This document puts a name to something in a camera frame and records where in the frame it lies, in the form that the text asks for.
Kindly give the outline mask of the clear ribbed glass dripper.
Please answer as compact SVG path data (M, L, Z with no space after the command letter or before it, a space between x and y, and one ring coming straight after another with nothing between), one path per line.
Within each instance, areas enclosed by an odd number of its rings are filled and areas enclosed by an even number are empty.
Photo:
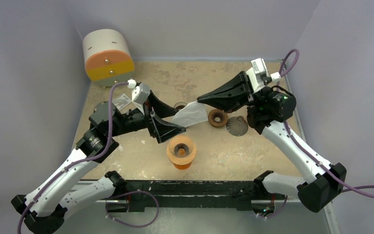
M186 135L177 135L168 145L169 152L177 158L185 158L192 154L195 143Z

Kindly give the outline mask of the white paper coffee filter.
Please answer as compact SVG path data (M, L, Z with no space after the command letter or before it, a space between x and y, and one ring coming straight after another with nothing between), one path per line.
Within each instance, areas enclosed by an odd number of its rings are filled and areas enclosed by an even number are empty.
M182 127L190 127L206 121L207 112L205 105L194 101L189 102L183 109L179 110L172 118L171 123Z

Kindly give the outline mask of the orange glass carafe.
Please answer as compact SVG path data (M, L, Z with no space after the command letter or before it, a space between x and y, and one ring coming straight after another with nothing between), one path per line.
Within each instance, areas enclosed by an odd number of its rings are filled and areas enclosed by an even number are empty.
M187 163L187 164L183 164L183 165L180 165L180 164L176 164L176 163L173 163L173 166L179 170L185 170L187 168L189 168L191 166L192 162L190 163Z

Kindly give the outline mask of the clear plastic filter packet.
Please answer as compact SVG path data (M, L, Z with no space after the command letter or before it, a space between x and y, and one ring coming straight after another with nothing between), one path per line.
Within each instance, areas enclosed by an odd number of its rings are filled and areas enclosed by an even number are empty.
M115 107L121 111L123 110L126 106L131 104L131 99L126 95L126 94L121 94L118 97L114 98L112 100L113 104Z

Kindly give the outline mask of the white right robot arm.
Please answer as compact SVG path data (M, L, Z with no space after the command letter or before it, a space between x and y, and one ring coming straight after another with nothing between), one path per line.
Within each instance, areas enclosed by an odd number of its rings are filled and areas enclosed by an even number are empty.
M296 196L308 210L317 213L341 193L343 187L339 181L345 180L347 170L341 163L332 164L321 157L286 125L297 102L287 90L269 86L280 78L278 72L255 75L241 71L214 91L199 96L197 101L226 113L246 106L248 126L278 147L302 175L298 179L269 173L255 183L255 195Z

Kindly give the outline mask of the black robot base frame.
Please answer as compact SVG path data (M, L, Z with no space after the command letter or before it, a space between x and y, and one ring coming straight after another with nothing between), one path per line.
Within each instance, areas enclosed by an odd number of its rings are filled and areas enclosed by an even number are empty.
M118 188L106 201L119 201L129 212L145 208L211 208L237 211L271 211L275 200L284 195L270 194L261 178L248 181L226 180L129 180L119 179Z

